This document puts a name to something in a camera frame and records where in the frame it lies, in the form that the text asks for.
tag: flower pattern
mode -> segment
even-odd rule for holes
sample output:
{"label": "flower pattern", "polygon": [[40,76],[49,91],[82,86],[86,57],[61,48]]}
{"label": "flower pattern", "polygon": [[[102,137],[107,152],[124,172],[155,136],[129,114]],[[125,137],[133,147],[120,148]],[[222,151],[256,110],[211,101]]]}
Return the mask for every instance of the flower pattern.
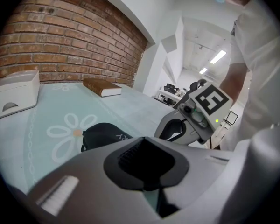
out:
{"label": "flower pattern", "polygon": [[[51,138],[63,138],[59,143],[55,145],[52,151],[52,159],[54,162],[63,163],[70,157],[75,144],[78,152],[81,150],[83,143],[83,130],[86,130],[90,126],[97,122],[97,116],[90,114],[85,116],[79,123],[77,115],[68,113],[64,116],[64,122],[67,126],[54,125],[47,129],[47,135]],[[57,156],[57,151],[63,145],[69,144],[68,150],[63,156]]]}
{"label": "flower pattern", "polygon": [[53,84],[53,90],[69,91],[70,89],[76,89],[77,86],[74,83],[56,83]]}

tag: white tissue box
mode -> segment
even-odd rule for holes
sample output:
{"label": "white tissue box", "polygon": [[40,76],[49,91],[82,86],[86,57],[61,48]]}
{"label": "white tissue box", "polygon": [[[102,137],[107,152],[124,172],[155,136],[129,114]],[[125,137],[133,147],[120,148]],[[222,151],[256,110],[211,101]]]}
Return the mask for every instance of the white tissue box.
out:
{"label": "white tissue box", "polygon": [[27,70],[0,80],[0,118],[36,106],[39,71]]}

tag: ceiling light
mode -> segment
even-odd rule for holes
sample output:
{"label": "ceiling light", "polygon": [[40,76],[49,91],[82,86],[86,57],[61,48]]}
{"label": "ceiling light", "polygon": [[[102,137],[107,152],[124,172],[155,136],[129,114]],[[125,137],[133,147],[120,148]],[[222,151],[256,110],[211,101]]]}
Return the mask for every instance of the ceiling light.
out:
{"label": "ceiling light", "polygon": [[210,63],[215,64],[218,60],[220,60],[220,59],[221,59],[223,56],[225,56],[225,55],[226,55],[226,52],[223,51],[223,50],[221,50],[221,51],[218,53],[218,55],[216,55],[215,58],[212,59],[212,60],[210,61]]}
{"label": "ceiling light", "polygon": [[200,72],[199,72],[199,74],[203,74],[204,72],[206,72],[207,71],[207,69],[206,68],[203,68]]}

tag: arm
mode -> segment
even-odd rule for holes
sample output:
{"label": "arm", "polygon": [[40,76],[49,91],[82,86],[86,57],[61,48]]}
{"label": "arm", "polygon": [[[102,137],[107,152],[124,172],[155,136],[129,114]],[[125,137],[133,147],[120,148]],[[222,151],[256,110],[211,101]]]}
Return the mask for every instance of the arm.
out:
{"label": "arm", "polygon": [[225,79],[220,84],[220,88],[233,99],[232,105],[237,101],[243,88],[247,70],[245,64],[231,64]]}

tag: brown book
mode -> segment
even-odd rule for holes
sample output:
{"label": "brown book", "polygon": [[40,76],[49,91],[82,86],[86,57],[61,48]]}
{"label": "brown book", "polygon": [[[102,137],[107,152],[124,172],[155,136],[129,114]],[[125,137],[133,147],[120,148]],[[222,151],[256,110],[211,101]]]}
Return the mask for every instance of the brown book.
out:
{"label": "brown book", "polygon": [[122,88],[105,80],[86,78],[83,85],[100,97],[120,95]]}

